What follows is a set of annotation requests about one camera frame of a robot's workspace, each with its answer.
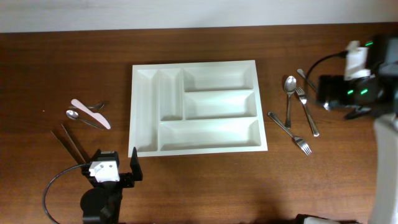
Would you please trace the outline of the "steel spoon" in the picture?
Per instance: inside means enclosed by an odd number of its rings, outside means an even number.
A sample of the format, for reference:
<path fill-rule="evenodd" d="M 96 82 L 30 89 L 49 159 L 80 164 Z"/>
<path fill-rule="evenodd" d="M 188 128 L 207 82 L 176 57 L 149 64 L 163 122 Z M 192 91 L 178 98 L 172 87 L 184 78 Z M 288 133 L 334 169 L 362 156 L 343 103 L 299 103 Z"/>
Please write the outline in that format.
<path fill-rule="evenodd" d="M 297 81 L 295 77 L 293 76 L 287 77 L 284 83 L 284 91 L 287 94 L 287 112 L 286 112 L 285 127 L 288 129 L 291 128 L 291 120 L 290 120 L 291 96 L 295 93 L 296 86 L 297 86 Z"/>
<path fill-rule="evenodd" d="M 317 92 L 318 90 L 317 87 L 311 80 L 307 78 L 307 74 L 301 68 L 297 69 L 297 73 L 307 82 L 307 84 L 309 84 L 312 87 L 312 89 L 315 92 Z"/>

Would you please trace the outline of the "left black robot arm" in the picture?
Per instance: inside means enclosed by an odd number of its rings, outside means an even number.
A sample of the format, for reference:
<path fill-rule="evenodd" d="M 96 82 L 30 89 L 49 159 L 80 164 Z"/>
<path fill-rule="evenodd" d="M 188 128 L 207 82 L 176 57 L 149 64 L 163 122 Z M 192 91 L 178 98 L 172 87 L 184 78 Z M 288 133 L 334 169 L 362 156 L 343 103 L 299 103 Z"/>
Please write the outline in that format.
<path fill-rule="evenodd" d="M 130 172 L 119 172 L 119 154 L 116 151 L 97 150 L 81 169 L 92 189 L 80 200 L 83 223 L 118 223 L 123 190 L 133 188 L 143 180 L 137 149 L 132 151 Z"/>

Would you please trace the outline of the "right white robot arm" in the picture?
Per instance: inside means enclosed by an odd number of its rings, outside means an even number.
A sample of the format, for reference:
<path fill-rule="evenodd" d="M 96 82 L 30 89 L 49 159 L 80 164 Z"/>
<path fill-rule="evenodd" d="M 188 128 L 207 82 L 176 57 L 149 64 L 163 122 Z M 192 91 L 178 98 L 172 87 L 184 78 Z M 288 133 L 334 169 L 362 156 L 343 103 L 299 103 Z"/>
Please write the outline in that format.
<path fill-rule="evenodd" d="M 369 223 L 397 223 L 397 36 L 352 41 L 337 54 L 342 75 L 318 78 L 316 102 L 326 110 L 351 108 L 345 118 L 373 116 L 377 142 L 376 197 Z"/>

